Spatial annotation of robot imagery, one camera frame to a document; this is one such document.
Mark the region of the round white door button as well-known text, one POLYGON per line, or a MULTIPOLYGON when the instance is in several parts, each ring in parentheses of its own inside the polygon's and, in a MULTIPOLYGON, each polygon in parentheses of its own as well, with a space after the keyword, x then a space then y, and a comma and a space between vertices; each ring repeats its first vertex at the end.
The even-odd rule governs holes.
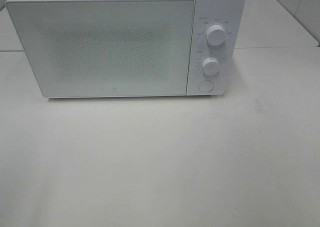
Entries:
POLYGON ((214 89, 214 83, 210 80, 204 80, 198 85, 201 92, 210 93, 214 89))

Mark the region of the white microwave knob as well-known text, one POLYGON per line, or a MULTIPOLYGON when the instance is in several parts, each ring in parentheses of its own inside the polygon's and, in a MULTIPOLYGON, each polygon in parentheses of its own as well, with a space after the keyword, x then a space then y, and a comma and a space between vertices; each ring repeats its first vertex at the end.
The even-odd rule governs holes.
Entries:
POLYGON ((201 63, 202 71, 207 76, 214 76, 220 71, 220 62, 215 57, 207 57, 201 63))
POLYGON ((221 23, 214 23, 205 32, 207 43, 210 46, 219 46, 225 42, 227 30, 221 23))

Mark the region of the white microwave oven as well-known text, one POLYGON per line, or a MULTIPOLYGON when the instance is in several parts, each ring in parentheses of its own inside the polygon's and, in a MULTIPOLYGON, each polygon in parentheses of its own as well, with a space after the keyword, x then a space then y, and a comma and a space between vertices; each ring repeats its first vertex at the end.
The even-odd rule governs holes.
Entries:
POLYGON ((229 68, 231 66, 237 35, 243 15, 245 0, 7 0, 8 3, 39 3, 39 2, 160 2, 160 1, 193 1, 193 20, 189 52, 186 93, 184 95, 153 95, 153 96, 108 96, 87 98, 113 97, 158 97, 158 96, 201 96, 222 95, 226 89, 229 68), (207 42, 206 30, 215 23, 226 28, 226 38, 223 44, 211 46, 207 42), (202 61, 206 58, 216 58, 220 68, 216 75, 205 75, 202 61), (211 92, 199 90, 202 81, 212 81, 214 88, 211 92))

